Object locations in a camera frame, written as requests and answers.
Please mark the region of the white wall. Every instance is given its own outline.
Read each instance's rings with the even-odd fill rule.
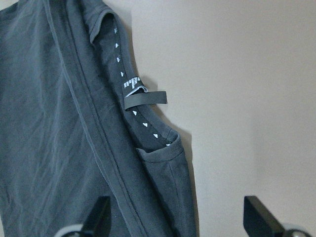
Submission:
[[[247,236],[245,195],[316,236],[316,1],[105,2],[167,91],[156,110],[182,134],[200,236]]]

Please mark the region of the gray fabric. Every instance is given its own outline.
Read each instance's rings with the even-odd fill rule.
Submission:
[[[6,237],[52,237],[83,223],[99,196],[111,197],[111,237],[196,235],[179,134],[148,105],[124,109],[122,85],[136,76],[126,32],[101,0],[0,11]]]
[[[152,105],[166,103],[167,96],[165,91],[138,93],[124,98],[124,108],[126,110],[137,105]]]

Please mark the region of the printed logo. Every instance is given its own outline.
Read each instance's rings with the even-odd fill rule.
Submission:
[[[124,88],[127,88],[129,86],[132,85],[132,89],[135,88],[135,85],[137,84],[137,82],[140,81],[140,78],[139,77],[135,77],[135,78],[132,78],[131,80],[128,80],[127,82],[124,83]]]

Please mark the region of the seam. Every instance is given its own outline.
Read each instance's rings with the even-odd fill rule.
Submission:
[[[138,110],[138,112],[139,112],[139,113],[141,114],[141,116],[157,131],[157,133],[159,133],[159,132],[158,132],[159,130],[158,130],[151,122],[148,121],[148,119],[142,114],[142,112],[141,112],[140,110]],[[167,134],[166,137],[162,136],[161,133],[159,133],[159,134],[161,135],[161,137],[162,137],[163,139],[165,139],[166,141],[172,143],[172,141],[170,141],[170,140],[167,139],[167,137],[168,137],[169,133],[171,132],[171,130],[172,130],[172,128],[169,128],[169,131],[168,131],[168,134]]]
[[[113,25],[115,25],[115,27],[118,27],[118,23],[117,23],[117,20],[116,20],[116,16],[113,14]],[[122,62],[122,68],[123,68],[123,71],[125,73],[125,76],[126,76],[126,79],[128,79],[128,75],[126,74],[126,66],[125,66],[125,57],[124,57],[124,54],[122,53],[122,48],[125,47],[124,44],[122,44],[122,41],[121,41],[121,37],[120,37],[120,30],[118,31],[117,33],[117,40],[118,40],[118,43],[120,44],[120,47],[118,48],[118,54],[119,56],[121,57],[121,62]],[[123,89],[122,89],[122,83],[120,83],[120,92],[123,94]],[[140,115],[157,131],[158,133],[158,130],[143,116],[143,114],[139,111],[139,109],[137,109],[137,112],[140,113]],[[157,140],[157,142],[160,144],[160,145],[164,145],[162,142],[160,142],[159,140]]]
[[[66,16],[67,16],[67,22],[66,22],[66,24],[67,24],[67,26],[68,26],[68,29],[69,29],[70,33],[71,33],[70,36],[71,36],[71,41],[72,41],[72,47],[71,47],[71,48],[72,48],[72,55],[73,55],[74,59],[75,59],[76,61],[78,61],[78,63],[79,63],[78,72],[79,72],[79,74],[80,74],[80,81],[81,81],[81,84],[83,85],[83,87],[85,87],[86,89],[88,89],[88,86],[87,86],[87,84],[86,84],[86,78],[85,78],[85,75],[84,75],[84,72],[83,72],[83,69],[82,69],[82,66],[81,66],[81,61],[80,61],[80,58],[79,58],[79,56],[78,56],[77,47],[76,47],[76,44],[75,44],[75,42],[74,42],[74,37],[73,37],[72,29],[71,29],[71,26],[70,26],[70,24],[69,24],[68,13],[67,13],[67,11],[65,10],[65,2],[63,1],[62,4],[63,4],[63,10],[64,10],[64,12],[65,12],[65,14],[66,14]],[[117,179],[118,179],[118,182],[119,182],[119,184],[120,184],[120,188],[121,188],[121,190],[123,191],[124,198],[125,198],[125,200],[126,200],[126,202],[127,202],[127,205],[128,205],[129,208],[130,208],[130,211],[131,211],[131,213],[132,213],[132,216],[135,218],[135,221],[139,223],[139,222],[141,222],[141,220],[140,220],[139,215],[138,215],[138,213],[137,213],[137,211],[136,211],[136,208],[135,208],[134,205],[133,205],[133,202],[131,201],[131,198],[130,198],[130,196],[129,196],[128,190],[127,190],[127,188],[126,188],[126,185],[125,185],[125,183],[124,183],[122,177],[121,177],[120,174],[119,174],[119,173],[120,173],[119,167],[118,167],[118,165],[117,165],[115,156],[114,156],[114,154],[113,154],[113,152],[112,152],[111,146],[110,146],[110,144],[109,144],[109,142],[108,142],[108,138],[107,138],[106,134],[105,134],[103,131],[100,131],[100,127],[101,127],[100,124],[101,124],[101,122],[100,122],[100,120],[98,119],[97,112],[96,112],[96,108],[95,108],[94,105],[93,105],[91,95],[90,95],[90,94],[87,94],[87,93],[84,93],[84,94],[85,94],[86,100],[89,101],[89,102],[88,102],[88,105],[89,105],[89,107],[90,107],[91,113],[93,114],[93,118],[94,118],[95,124],[96,124],[96,126],[97,126],[97,131],[98,131],[98,133],[99,133],[99,135],[100,135],[100,137],[101,137],[101,139],[102,139],[102,142],[103,142],[104,144],[106,144],[106,145],[108,146],[108,148],[109,148],[109,151],[107,151],[107,149],[106,149],[106,152],[107,152],[107,154],[108,154],[109,157],[110,157],[110,161],[111,161],[112,166],[113,166],[113,168],[114,168],[115,175],[116,175],[116,177],[117,177]],[[97,157],[97,159],[100,161],[103,170],[105,170],[104,165],[103,165],[103,163],[101,162],[101,159],[100,159],[98,156],[96,156],[96,157]],[[143,233],[143,235],[147,236],[147,234],[144,234],[145,228],[144,228],[143,225],[142,225],[142,227],[143,227],[143,229],[142,229],[142,230],[140,229],[140,230],[141,230],[141,233]]]
[[[99,34],[100,29],[101,29],[101,23],[103,18],[107,15],[107,14],[112,14],[112,10],[109,7],[104,7],[104,8],[96,8],[94,9],[94,11],[98,12],[99,16],[97,18],[97,20],[95,21],[95,23],[93,24],[93,27],[91,28],[90,32],[89,32],[89,38],[91,37],[91,34],[96,31],[97,34],[94,36],[92,42],[95,40],[96,36]]]
[[[180,198],[179,198],[178,186],[177,186],[177,182],[176,182],[176,180],[175,180],[175,178],[174,178],[175,176],[174,176],[174,174],[173,174],[173,171],[172,171],[170,162],[168,162],[168,166],[169,166],[169,168],[170,168],[170,172],[171,172],[171,175],[172,175],[172,180],[173,180],[174,186],[176,187],[177,199],[178,199],[178,203],[179,203],[179,205],[178,205],[178,212],[181,214],[181,215],[180,215],[180,219],[181,219],[181,229],[183,229],[183,216],[184,216],[184,215],[183,215],[183,210],[182,210],[182,208],[180,207],[181,202],[180,202]]]
[[[137,123],[139,123],[139,125],[141,125],[143,122],[146,122],[149,124],[148,129],[149,131],[147,131],[147,133],[156,133],[159,134],[159,138],[155,139],[153,141],[159,143],[162,148],[166,146],[166,144],[168,142],[172,143],[172,141],[169,141],[168,139],[166,139],[164,136],[162,136],[161,133],[159,133],[159,130],[156,129],[152,123],[150,123],[148,121],[148,119],[139,111],[139,109],[135,109],[137,111],[137,113],[139,113],[139,116],[136,116],[135,118],[133,118]]]
[[[174,156],[173,158],[171,158],[171,159],[167,159],[167,160],[163,160],[163,161],[156,161],[156,162],[155,162],[155,161],[146,161],[146,160],[144,160],[143,162],[145,162],[145,163],[163,163],[163,162],[169,162],[169,161],[172,161],[172,160],[174,160],[174,159],[177,159],[183,152],[184,152],[184,150],[182,149],[179,154],[175,155],[175,156]]]
[[[112,19],[112,25],[114,26],[114,27],[119,27],[119,25],[117,24],[117,20],[116,20],[116,15],[113,13],[113,12],[110,12],[110,14],[112,14],[113,15],[113,19]],[[122,51],[121,51],[121,47],[122,47],[122,42],[121,42],[121,38],[120,38],[120,31],[121,31],[122,29],[118,29],[118,32],[117,32],[117,38],[118,38],[118,42],[119,42],[119,44],[120,44],[120,47],[119,47],[119,55],[122,55]],[[124,73],[125,73],[125,75],[126,75],[126,69],[125,69],[125,60],[123,59],[123,57],[121,57],[121,60],[122,60],[122,66],[123,66],[123,71],[124,71]],[[146,229],[145,229],[145,227],[144,227],[144,224],[143,224],[143,222],[142,222],[142,220],[140,219],[140,217],[139,217],[139,214],[138,214],[138,212],[137,212],[137,210],[136,210],[136,208],[134,207],[134,205],[133,205],[133,208],[134,208],[134,211],[135,211],[135,213],[136,213],[136,215],[137,215],[137,221],[138,221],[138,223],[139,223],[139,225],[141,225],[142,226],[142,230],[141,230],[141,232],[144,234],[144,235],[146,235],[146,236],[148,236],[148,234],[147,234],[147,232],[146,232]]]

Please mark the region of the gray t-shirt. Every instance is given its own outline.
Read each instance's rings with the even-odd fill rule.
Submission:
[[[52,237],[111,198],[111,237],[196,235],[179,134],[149,105],[101,0],[0,11],[0,213],[6,237]]]

